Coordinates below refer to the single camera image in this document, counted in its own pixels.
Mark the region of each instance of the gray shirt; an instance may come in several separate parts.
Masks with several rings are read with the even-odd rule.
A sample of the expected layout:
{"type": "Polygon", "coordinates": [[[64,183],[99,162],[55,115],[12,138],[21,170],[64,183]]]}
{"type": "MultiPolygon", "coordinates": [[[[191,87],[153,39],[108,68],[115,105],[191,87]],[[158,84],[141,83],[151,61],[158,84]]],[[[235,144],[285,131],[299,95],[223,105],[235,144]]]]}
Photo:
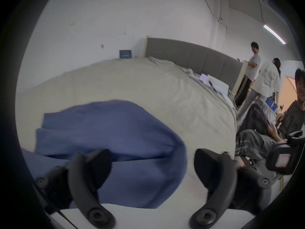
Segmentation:
{"type": "Polygon", "coordinates": [[[278,128],[278,135],[281,139],[286,139],[288,134],[301,130],[303,126],[305,111],[302,111],[297,103],[295,100],[285,111],[282,124],[278,128]]]}
{"type": "Polygon", "coordinates": [[[249,60],[249,63],[256,63],[256,67],[251,67],[250,65],[247,66],[245,76],[247,76],[251,82],[254,82],[254,77],[258,71],[258,67],[260,66],[261,58],[258,55],[258,53],[254,54],[251,59],[249,60]]]}

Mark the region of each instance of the beige bedsheet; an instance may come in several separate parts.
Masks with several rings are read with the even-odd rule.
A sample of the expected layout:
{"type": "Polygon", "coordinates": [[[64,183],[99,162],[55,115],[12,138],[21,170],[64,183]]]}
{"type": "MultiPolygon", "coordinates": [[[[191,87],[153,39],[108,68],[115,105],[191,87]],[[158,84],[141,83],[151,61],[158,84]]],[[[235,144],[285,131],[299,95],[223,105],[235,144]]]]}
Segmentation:
{"type": "MultiPolygon", "coordinates": [[[[66,72],[25,92],[16,101],[21,147],[35,150],[35,130],[41,126],[44,113],[111,99],[140,105],[184,141],[188,156],[186,175],[173,195],[154,213],[160,217],[174,208],[176,224],[181,220],[181,228],[185,228],[187,218],[206,201],[207,190],[194,170],[194,153],[198,148],[208,148],[217,153],[227,151],[233,157],[236,121],[224,100],[190,79],[172,62],[155,64],[147,58],[103,61],[66,72]]],[[[139,210],[107,206],[110,207],[117,211],[113,211],[115,216],[120,214],[121,217],[125,212],[139,210]]],[[[172,219],[166,216],[162,220],[172,223],[172,219]]]]}

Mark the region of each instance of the electrical cable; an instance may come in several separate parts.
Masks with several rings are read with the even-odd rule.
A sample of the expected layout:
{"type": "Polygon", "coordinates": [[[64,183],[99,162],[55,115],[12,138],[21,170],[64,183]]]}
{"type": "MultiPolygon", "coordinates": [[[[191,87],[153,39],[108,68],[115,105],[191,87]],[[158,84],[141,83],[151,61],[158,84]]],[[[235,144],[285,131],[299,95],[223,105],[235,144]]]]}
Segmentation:
{"type": "Polygon", "coordinates": [[[260,1],[260,0],[258,0],[258,2],[260,3],[260,7],[261,7],[261,15],[262,15],[262,20],[263,20],[263,22],[264,22],[264,25],[265,25],[266,23],[265,23],[265,21],[264,21],[264,19],[263,19],[263,12],[262,12],[262,6],[261,6],[261,1],[260,1]]]}
{"type": "Polygon", "coordinates": [[[226,33],[227,33],[228,27],[227,27],[225,24],[223,24],[222,22],[220,22],[220,21],[219,21],[219,18],[213,14],[213,12],[212,12],[212,10],[211,10],[211,8],[210,8],[210,6],[209,6],[207,0],[204,0],[204,1],[207,3],[208,8],[209,8],[209,10],[211,11],[211,14],[217,19],[217,21],[218,21],[220,24],[222,24],[222,25],[224,25],[224,26],[226,27],[226,33]]]}

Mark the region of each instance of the ceiling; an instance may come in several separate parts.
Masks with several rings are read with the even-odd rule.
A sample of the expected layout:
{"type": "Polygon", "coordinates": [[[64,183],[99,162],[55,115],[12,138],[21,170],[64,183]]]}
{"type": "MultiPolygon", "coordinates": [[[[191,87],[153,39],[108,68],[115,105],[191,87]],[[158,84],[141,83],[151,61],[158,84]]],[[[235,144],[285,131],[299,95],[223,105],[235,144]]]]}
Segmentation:
{"type": "Polygon", "coordinates": [[[230,8],[245,13],[246,15],[256,19],[262,24],[264,24],[262,19],[262,14],[263,14],[265,24],[268,25],[270,28],[272,28],[286,42],[286,46],[293,53],[296,60],[299,61],[302,60],[288,25],[263,4],[261,5],[262,8],[262,14],[261,14],[259,0],[228,0],[228,1],[230,8]]]}

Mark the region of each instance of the patterned pants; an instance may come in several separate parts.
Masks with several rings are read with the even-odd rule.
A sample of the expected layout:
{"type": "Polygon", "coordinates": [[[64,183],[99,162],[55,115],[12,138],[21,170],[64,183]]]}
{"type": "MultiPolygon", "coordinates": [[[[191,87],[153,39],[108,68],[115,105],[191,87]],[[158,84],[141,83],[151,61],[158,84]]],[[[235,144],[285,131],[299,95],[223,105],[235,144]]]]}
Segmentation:
{"type": "Polygon", "coordinates": [[[235,156],[266,160],[276,141],[267,131],[267,116],[258,104],[252,104],[236,134],[235,156]]]}

